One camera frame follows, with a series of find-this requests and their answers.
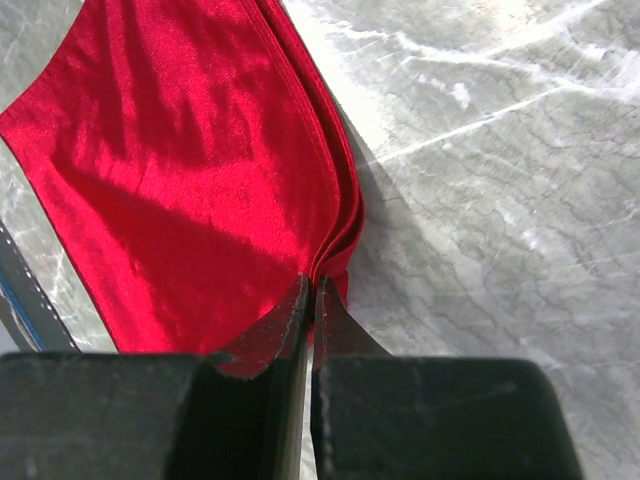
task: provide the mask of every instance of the red napkin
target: red napkin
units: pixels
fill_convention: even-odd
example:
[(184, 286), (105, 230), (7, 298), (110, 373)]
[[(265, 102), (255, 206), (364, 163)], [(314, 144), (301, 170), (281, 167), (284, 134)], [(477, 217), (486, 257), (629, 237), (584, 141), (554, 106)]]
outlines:
[(299, 273), (346, 295), (353, 157), (277, 0), (86, 0), (0, 135), (121, 351), (211, 352)]

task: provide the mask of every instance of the blue stripe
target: blue stripe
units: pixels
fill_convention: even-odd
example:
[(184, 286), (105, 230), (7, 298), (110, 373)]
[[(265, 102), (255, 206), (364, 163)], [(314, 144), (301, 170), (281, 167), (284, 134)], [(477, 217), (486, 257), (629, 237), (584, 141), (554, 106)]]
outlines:
[(44, 342), (40, 338), (40, 335), (38, 335), (38, 332), (36, 331), (36, 328), (33, 326), (33, 323), (31, 323), (31, 320), (29, 320), (29, 316), (27, 315), (27, 312), (25, 312), (24, 308), (22, 308), (22, 305), (20, 304), (16, 296), (13, 294), (13, 290), (11, 290), (11, 286), (9, 285), (9, 282), (7, 281), (7, 279), (4, 277), (4, 275), (2, 275), (2, 271), (0, 271), (0, 287), (2, 287), (2, 290), (4, 290), (4, 293), (7, 295), (7, 298), (9, 299), (9, 302), (13, 306), (13, 309), (16, 311), (16, 313), (22, 320), (22, 323), (24, 324), (24, 326), (27, 327), (27, 330), (29, 331), (31, 338), (33, 338), (33, 341), (36, 343), (38, 348), (40, 348), (40, 350), (46, 350)]

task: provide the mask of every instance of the marble countertop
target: marble countertop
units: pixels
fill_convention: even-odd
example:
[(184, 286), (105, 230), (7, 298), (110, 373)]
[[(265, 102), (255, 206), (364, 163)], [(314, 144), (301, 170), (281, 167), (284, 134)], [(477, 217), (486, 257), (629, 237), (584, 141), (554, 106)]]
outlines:
[[(640, 4), (284, 3), (358, 157), (354, 317), (397, 354), (536, 361), (588, 477), (640, 478)], [(0, 0), (0, 110), (80, 5)], [(76, 340), (112, 350), (4, 145), (0, 186), (0, 216)]]

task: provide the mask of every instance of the black strip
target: black strip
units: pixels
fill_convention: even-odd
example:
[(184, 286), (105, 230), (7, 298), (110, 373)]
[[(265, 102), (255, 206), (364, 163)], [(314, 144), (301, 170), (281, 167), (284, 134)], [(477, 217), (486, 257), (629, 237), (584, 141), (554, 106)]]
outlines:
[(60, 316), (0, 221), (0, 289), (11, 308), (0, 307), (0, 321), (22, 349), (78, 351)]

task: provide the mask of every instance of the fabric fold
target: fabric fold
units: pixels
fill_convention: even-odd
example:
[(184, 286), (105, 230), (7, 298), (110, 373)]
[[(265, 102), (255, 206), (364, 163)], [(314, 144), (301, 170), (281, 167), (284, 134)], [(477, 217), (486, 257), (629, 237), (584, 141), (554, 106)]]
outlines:
[(86, 0), (7, 142), (124, 352), (208, 353), (346, 266), (353, 156), (275, 0)]

